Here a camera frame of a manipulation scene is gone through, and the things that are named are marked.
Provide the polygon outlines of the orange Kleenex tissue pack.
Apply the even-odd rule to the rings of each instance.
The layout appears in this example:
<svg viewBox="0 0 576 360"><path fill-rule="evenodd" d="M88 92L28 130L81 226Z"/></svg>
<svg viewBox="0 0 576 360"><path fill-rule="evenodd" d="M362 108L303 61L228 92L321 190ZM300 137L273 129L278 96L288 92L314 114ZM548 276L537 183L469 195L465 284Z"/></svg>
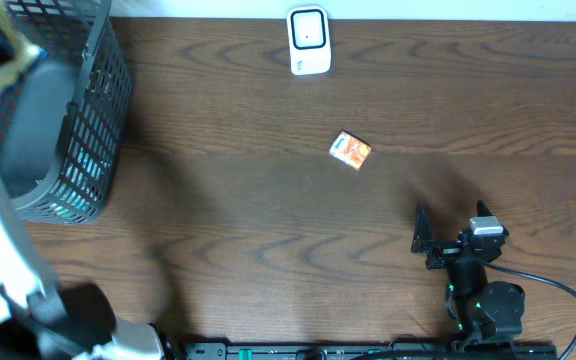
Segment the orange Kleenex tissue pack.
<svg viewBox="0 0 576 360"><path fill-rule="evenodd" d="M359 171L372 152L372 147L354 135L342 131L329 148L335 159Z"/></svg>

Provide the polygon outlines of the large white snack bag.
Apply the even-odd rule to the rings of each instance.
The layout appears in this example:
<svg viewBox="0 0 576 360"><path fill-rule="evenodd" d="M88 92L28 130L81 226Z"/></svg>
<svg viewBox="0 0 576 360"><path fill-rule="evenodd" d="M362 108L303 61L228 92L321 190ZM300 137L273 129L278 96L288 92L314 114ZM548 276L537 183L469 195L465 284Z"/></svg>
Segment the large white snack bag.
<svg viewBox="0 0 576 360"><path fill-rule="evenodd" d="M23 33L0 31L0 96L16 86L45 56L44 50Z"/></svg>

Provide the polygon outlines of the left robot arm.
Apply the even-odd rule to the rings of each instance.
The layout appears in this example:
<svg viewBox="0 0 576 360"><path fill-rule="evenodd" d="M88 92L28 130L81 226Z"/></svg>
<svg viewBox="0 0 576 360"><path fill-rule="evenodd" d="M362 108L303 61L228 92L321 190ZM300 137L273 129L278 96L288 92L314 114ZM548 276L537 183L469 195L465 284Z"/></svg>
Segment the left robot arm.
<svg viewBox="0 0 576 360"><path fill-rule="evenodd" d="M106 1L0 1L0 359L163 359L93 283L63 286L29 221L85 224L107 201L132 81Z"/></svg>

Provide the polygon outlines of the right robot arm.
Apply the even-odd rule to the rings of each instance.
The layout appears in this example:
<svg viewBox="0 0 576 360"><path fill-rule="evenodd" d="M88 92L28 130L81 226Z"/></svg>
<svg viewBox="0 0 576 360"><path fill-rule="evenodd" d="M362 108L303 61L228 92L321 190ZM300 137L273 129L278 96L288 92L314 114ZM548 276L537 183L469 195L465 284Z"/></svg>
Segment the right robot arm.
<svg viewBox="0 0 576 360"><path fill-rule="evenodd" d="M458 322L462 338L453 348L464 352L488 343L503 343L522 333L525 293L516 284L488 280L486 267L502 255L509 231L486 204L454 240L437 240L425 209L416 209L411 252L426 256L428 270L447 272L445 307Z"/></svg>

